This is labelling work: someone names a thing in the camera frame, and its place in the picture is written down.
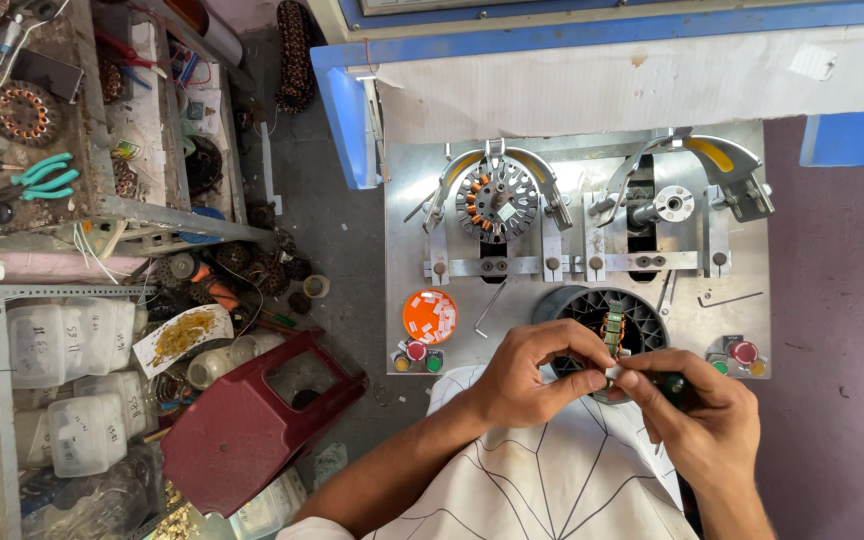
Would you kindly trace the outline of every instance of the green button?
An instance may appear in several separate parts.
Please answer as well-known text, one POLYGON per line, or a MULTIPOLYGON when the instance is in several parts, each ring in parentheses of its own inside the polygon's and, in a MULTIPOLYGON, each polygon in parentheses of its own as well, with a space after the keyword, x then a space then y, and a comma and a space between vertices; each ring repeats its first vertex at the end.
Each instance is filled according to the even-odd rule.
POLYGON ((438 356, 429 356, 425 359, 425 367, 432 373, 442 369, 442 359, 438 356))

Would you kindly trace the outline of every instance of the teal pliers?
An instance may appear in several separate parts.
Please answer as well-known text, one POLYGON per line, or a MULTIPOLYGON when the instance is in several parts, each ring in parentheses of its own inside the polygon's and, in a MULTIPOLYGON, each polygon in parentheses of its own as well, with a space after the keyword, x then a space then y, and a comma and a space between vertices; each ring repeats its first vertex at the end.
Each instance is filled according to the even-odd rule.
POLYGON ((68 168, 67 162, 71 159, 71 153, 59 153, 58 155, 42 159, 42 161, 29 167, 29 170, 22 174, 13 175, 11 177, 13 187, 0 189, 0 201, 15 198, 22 201, 31 201, 33 199, 62 199, 63 197, 71 195, 74 192, 71 187, 65 187, 63 189, 58 188, 65 186, 79 177, 79 171, 76 169, 69 169, 45 183, 38 183, 49 173, 68 168))

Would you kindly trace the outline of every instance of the hand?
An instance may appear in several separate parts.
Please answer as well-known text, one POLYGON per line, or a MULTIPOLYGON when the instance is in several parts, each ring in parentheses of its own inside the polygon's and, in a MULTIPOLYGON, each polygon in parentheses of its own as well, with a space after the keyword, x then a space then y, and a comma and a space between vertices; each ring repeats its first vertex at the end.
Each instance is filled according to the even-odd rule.
POLYGON ((619 374, 615 383, 642 408, 649 440, 665 442, 669 459, 696 493, 755 492, 759 403, 744 384, 688 350, 646 352, 620 358, 619 364, 634 370, 619 374), (679 411, 642 371, 683 374, 704 406, 679 411))
POLYGON ((616 365, 599 336, 572 319, 519 326, 509 330, 485 372, 462 394, 486 429, 548 422, 573 400, 606 386, 605 375, 595 369, 545 384, 539 366, 566 355, 586 366, 616 365))

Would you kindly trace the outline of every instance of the red emergency stop button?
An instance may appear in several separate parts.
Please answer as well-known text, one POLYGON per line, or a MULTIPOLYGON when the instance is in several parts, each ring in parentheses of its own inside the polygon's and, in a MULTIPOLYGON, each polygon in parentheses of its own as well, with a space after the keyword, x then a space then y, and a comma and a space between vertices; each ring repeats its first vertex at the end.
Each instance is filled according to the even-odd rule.
POLYGON ((739 365, 751 365, 759 359, 759 347, 751 341, 736 341, 728 346, 728 355, 739 365))
POLYGON ((405 354, 408 355, 410 361, 421 362, 426 359, 428 347, 422 341, 410 341, 405 346, 405 354))

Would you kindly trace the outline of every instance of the maroon plastic stool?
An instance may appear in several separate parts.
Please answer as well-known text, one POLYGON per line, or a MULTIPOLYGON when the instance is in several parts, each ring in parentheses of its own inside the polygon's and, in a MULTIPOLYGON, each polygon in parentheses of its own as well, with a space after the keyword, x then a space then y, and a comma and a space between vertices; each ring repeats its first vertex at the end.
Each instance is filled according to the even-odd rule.
POLYGON ((162 472, 198 512, 233 515, 365 394, 369 378, 319 347, 323 333, 313 327, 220 377, 162 439, 162 472))

